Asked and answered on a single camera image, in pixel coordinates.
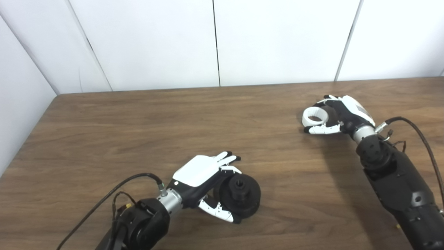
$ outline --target wooden table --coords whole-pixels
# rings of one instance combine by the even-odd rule
[[[353,96],[378,124],[411,119],[444,165],[444,77],[60,95],[0,179],[0,248],[55,249],[124,178],[153,172],[169,182],[194,155],[231,150],[261,186],[259,211],[234,225],[184,210],[155,249],[410,249],[364,177],[355,143],[302,132],[303,110],[324,94]],[[402,122],[391,128],[440,204],[419,137]],[[157,196],[150,179],[123,190]],[[108,200],[63,249],[94,249],[110,220]]]

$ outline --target white plastic ring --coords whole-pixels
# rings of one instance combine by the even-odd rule
[[[313,121],[309,117],[317,117],[320,119],[320,121]],[[321,125],[326,123],[328,119],[329,115],[327,112],[318,107],[309,107],[305,109],[304,113],[302,114],[302,124],[304,127]]]

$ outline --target wires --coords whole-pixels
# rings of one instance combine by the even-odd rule
[[[121,186],[123,186],[125,183],[129,182],[132,179],[136,179],[136,178],[144,177],[144,176],[148,176],[148,177],[154,179],[156,181],[157,185],[163,185],[162,180],[152,173],[139,173],[139,174],[135,174],[133,176],[126,178],[121,183],[117,184],[117,186],[115,186],[109,193],[107,193],[97,204],[94,205],[94,207],[92,207],[92,209],[85,215],[85,217],[83,217],[83,219],[80,220],[80,222],[71,230],[71,232],[69,232],[69,234],[62,240],[62,242],[60,242],[59,246],[57,247],[57,250],[60,250],[62,248],[63,244],[65,244],[65,242],[79,229],[79,227],[86,221],[86,219],[88,219],[91,216],[91,214],[103,202],[105,202],[105,200],[108,199],[117,189],[119,189]]]
[[[392,144],[392,146],[396,146],[398,144],[402,143],[402,152],[405,153],[405,149],[407,148],[407,141],[397,141],[395,143]]]
[[[440,187],[441,198],[442,198],[442,202],[443,202],[443,206],[444,206],[444,184],[443,184],[443,180],[442,180],[442,177],[441,177],[440,170],[438,168],[438,164],[436,163],[435,156],[433,156],[432,149],[430,148],[430,145],[428,144],[427,140],[425,139],[424,134],[421,132],[421,130],[419,130],[419,128],[413,122],[411,122],[409,119],[406,119],[404,117],[400,117],[400,116],[399,117],[393,117],[393,118],[390,118],[390,119],[386,120],[385,123],[387,123],[387,125],[389,125],[390,123],[392,123],[394,121],[405,121],[405,122],[407,122],[410,126],[412,126],[416,130],[416,132],[418,133],[418,135],[421,138],[422,142],[424,143],[425,148],[427,149],[428,155],[430,156],[430,160],[432,160],[433,169],[435,170],[436,178],[438,179],[438,185]]]
[[[111,240],[110,240],[111,244],[109,245],[109,249],[113,248],[114,238],[115,238],[115,228],[116,228],[116,219],[117,219],[117,217],[115,215],[115,211],[116,211],[115,201],[116,201],[117,197],[121,194],[128,196],[128,198],[131,200],[133,205],[136,204],[136,201],[133,199],[133,197],[131,197],[131,195],[129,195],[126,192],[119,191],[117,194],[115,194],[114,199],[112,200],[112,223],[111,223]]]

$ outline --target white wall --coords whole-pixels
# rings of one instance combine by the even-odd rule
[[[0,18],[0,175],[55,96]]]
[[[114,90],[219,86],[211,0],[71,0]]]
[[[0,0],[0,14],[58,93],[111,90],[69,2]]]
[[[359,0],[214,0],[222,86],[333,81]]]
[[[443,68],[443,0],[365,0],[338,80],[437,77]]]

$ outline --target black cylindrical object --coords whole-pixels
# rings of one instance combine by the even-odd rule
[[[227,177],[214,189],[222,206],[240,218],[252,216],[259,208],[261,188],[256,180],[246,174]]]

